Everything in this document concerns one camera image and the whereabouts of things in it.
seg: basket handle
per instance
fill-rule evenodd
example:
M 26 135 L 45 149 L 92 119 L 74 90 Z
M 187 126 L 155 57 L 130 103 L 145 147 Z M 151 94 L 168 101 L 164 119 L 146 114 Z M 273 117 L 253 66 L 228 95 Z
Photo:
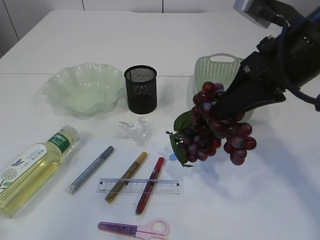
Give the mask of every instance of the basket handle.
M 216 61 L 212 61 L 211 58 L 214 58 L 214 57 L 229 57 L 229 58 L 232 58 L 234 59 L 234 61 L 236 60 L 239 60 L 239 61 L 242 61 L 243 59 L 240 58 L 240 57 L 236 57 L 236 56 L 233 56 L 231 54 L 227 54 L 227 53 L 217 53 L 217 54 L 213 54 L 213 55 L 210 55 L 210 56 L 207 56 L 206 58 L 209 58 L 209 60 L 211 62 L 216 62 Z

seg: bottle label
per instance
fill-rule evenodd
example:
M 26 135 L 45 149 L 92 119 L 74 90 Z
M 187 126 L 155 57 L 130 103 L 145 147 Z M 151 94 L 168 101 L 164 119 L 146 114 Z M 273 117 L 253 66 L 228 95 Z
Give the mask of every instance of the bottle label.
M 46 154 L 46 146 L 40 143 L 30 146 L 21 153 L 0 172 L 0 194 Z
M 48 140 L 48 142 L 56 145 L 60 149 L 61 153 L 64 153 L 65 150 L 70 147 L 69 140 L 60 132 L 57 132 L 52 138 Z

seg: clear plastic ruler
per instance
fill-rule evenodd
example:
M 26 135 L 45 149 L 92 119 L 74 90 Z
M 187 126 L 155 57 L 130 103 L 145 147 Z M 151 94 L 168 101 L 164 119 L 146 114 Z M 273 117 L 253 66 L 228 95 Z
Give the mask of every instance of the clear plastic ruler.
M 124 183 L 119 194 L 142 194 L 146 184 L 154 184 L 152 194 L 159 195 L 180 195 L 183 193 L 183 185 L 179 180 L 162 179 L 124 179 L 124 178 L 100 178 L 96 192 L 109 193 L 118 182 Z

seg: plastic bowl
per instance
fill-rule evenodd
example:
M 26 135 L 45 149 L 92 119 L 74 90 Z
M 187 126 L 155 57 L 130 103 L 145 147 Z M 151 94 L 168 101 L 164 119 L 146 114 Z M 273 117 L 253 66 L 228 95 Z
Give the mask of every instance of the plastic bowl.
M 107 64 L 84 63 L 50 77 L 42 93 L 75 116 L 109 112 L 125 87 L 123 73 Z

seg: cooking oil bottle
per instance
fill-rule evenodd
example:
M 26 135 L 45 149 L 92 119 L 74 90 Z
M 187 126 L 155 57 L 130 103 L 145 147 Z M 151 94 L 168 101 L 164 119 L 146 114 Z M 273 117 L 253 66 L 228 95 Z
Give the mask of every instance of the cooking oil bottle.
M 12 218 L 58 170 L 78 140 L 77 130 L 66 125 L 47 142 L 31 145 L 0 171 L 0 214 Z

